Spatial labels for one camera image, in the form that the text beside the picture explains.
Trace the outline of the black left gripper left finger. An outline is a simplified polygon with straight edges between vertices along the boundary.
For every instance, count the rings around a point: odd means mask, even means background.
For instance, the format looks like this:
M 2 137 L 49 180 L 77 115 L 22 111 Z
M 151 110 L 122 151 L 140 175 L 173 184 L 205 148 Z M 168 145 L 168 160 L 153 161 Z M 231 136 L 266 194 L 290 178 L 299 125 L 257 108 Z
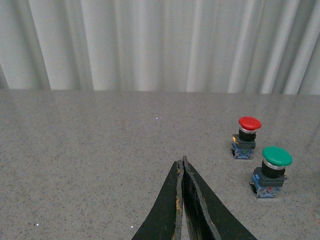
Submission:
M 180 240 L 183 218 L 183 161 L 175 161 L 152 209 L 133 236 L 134 240 Z

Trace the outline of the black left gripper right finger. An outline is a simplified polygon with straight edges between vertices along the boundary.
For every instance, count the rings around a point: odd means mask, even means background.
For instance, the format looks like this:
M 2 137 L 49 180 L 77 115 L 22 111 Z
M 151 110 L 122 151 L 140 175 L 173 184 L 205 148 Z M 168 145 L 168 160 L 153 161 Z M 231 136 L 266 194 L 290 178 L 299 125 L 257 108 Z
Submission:
M 182 158 L 183 204 L 191 240 L 255 240 L 256 237 L 228 210 L 197 170 Z

